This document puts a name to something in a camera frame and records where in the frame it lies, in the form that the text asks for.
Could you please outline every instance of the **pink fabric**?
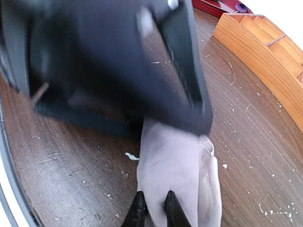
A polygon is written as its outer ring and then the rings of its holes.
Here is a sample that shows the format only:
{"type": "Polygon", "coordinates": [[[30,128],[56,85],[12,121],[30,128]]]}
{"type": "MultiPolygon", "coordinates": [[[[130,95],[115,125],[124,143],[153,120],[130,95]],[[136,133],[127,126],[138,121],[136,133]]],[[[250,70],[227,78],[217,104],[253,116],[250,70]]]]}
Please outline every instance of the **pink fabric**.
{"type": "Polygon", "coordinates": [[[137,181],[149,212],[145,226],[167,226],[164,201],[169,190],[175,192],[192,227],[221,225],[218,163],[206,136],[145,119],[137,181]]]}

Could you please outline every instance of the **folded cloth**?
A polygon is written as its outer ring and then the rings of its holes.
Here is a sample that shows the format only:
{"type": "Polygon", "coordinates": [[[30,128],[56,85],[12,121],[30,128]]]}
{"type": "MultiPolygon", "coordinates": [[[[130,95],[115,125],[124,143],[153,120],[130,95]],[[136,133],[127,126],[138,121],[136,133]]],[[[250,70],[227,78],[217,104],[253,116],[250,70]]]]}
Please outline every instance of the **folded cloth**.
{"type": "Polygon", "coordinates": [[[164,202],[173,191],[192,227],[219,227],[222,201],[214,146],[206,136],[145,119],[137,191],[147,205],[146,227],[167,227],[164,202]]]}

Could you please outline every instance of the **purple object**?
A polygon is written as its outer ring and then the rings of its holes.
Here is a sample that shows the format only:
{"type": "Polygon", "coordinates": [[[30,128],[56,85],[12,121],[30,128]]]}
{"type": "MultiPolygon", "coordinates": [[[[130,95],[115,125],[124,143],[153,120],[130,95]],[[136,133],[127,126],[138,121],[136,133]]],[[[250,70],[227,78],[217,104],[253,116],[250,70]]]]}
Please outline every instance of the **purple object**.
{"type": "Polygon", "coordinates": [[[246,13],[247,12],[247,7],[242,3],[238,3],[235,8],[236,8],[237,11],[239,11],[239,13],[246,13]]]}

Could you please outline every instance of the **red object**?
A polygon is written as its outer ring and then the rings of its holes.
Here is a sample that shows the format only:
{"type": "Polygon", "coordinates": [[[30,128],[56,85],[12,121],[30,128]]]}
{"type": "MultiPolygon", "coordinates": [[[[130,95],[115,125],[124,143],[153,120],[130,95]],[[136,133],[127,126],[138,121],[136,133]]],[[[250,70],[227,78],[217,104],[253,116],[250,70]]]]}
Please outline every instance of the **red object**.
{"type": "MultiPolygon", "coordinates": [[[[238,0],[192,0],[193,7],[209,13],[215,17],[221,17],[223,13],[237,13],[236,5],[238,0]]],[[[246,13],[252,13],[252,11],[247,8],[246,13]]]]}

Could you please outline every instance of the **orange wooden box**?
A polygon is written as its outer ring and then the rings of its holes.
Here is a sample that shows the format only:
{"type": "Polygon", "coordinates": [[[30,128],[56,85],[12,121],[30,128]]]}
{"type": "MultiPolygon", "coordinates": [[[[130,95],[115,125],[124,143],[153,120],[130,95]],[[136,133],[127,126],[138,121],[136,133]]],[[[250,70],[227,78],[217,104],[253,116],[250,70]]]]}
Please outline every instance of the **orange wooden box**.
{"type": "Polygon", "coordinates": [[[260,78],[303,133],[303,51],[260,15],[224,13],[213,36],[260,78]]]}

